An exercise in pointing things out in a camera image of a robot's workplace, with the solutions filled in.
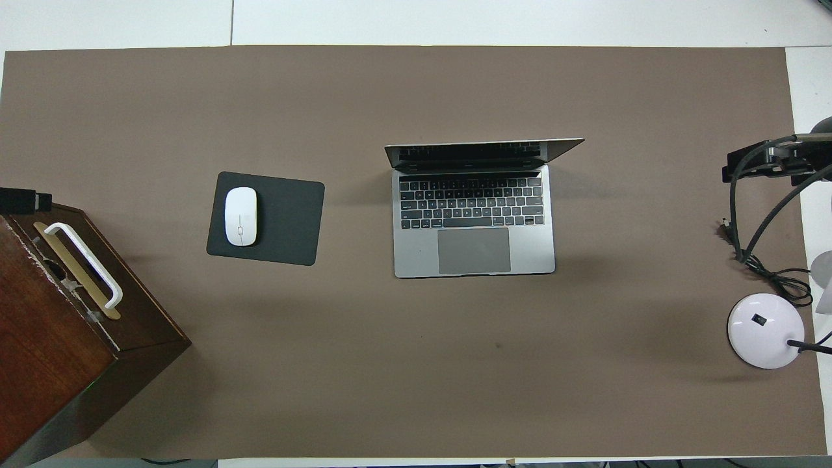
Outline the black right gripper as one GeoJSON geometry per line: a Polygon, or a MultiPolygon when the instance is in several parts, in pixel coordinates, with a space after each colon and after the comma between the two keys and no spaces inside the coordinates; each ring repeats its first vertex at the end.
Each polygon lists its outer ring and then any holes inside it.
{"type": "MultiPolygon", "coordinates": [[[[796,135],[796,141],[776,146],[773,169],[770,177],[803,177],[829,168],[831,163],[831,118],[824,118],[806,134],[796,135]]],[[[745,146],[726,154],[725,166],[721,168],[722,183],[730,183],[741,161],[757,146],[745,146]]],[[[740,178],[746,173],[767,171],[772,165],[772,149],[764,149],[749,158],[740,171],[740,178]]]]}

